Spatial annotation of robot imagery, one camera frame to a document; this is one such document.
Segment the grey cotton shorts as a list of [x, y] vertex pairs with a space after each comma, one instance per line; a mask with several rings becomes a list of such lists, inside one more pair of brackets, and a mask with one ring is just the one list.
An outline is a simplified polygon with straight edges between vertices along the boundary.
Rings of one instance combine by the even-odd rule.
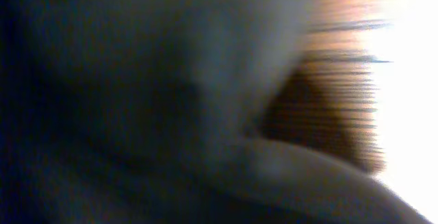
[[312, 0], [1, 0], [2, 223], [425, 223], [266, 138]]

